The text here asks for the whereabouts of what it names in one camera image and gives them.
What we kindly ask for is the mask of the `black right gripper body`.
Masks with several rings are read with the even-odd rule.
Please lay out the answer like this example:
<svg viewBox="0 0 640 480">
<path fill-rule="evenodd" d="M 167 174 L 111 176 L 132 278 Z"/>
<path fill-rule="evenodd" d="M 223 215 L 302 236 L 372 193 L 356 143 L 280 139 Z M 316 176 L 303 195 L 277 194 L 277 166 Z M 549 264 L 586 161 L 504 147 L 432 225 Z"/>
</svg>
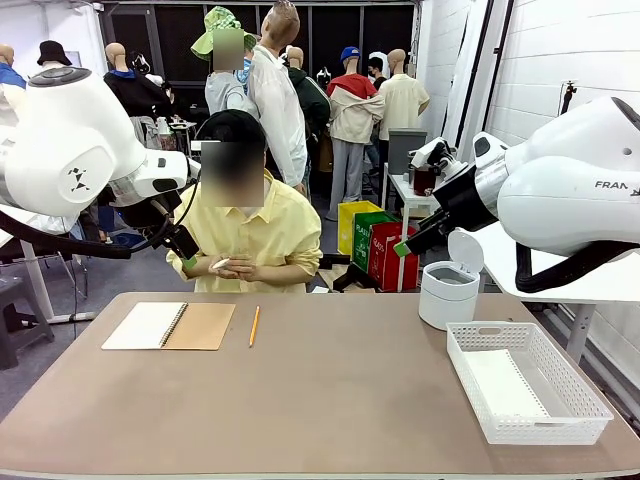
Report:
<svg viewBox="0 0 640 480">
<path fill-rule="evenodd" d="M 456 178 L 441 184 L 434 195 L 444 212 L 441 231 L 460 227 L 477 231 L 498 221 L 476 189 L 476 167 L 468 167 Z"/>
</svg>

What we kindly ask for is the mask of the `person's left hand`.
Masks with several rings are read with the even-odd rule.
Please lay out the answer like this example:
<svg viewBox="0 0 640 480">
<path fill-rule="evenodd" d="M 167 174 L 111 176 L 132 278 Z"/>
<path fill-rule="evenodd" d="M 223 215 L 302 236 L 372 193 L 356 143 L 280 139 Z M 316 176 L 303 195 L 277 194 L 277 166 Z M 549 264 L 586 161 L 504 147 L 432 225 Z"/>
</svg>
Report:
<svg viewBox="0 0 640 480">
<path fill-rule="evenodd" d="M 229 271 L 238 278 L 247 282 L 257 282 L 261 280 L 261 269 L 248 255 L 232 256 L 226 264 Z"/>
</svg>

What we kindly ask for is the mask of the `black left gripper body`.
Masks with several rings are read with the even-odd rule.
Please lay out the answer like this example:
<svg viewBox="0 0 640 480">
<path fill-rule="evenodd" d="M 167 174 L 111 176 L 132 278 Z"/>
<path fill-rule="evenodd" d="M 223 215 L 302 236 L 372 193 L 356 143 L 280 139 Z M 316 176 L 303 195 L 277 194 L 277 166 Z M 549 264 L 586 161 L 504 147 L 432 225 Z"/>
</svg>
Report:
<svg viewBox="0 0 640 480">
<path fill-rule="evenodd" d="M 124 223 L 141 234 L 145 240 L 157 241 L 172 227 L 173 211 L 181 204 L 177 191 L 146 198 L 129 206 L 116 206 L 115 211 Z"/>
</svg>

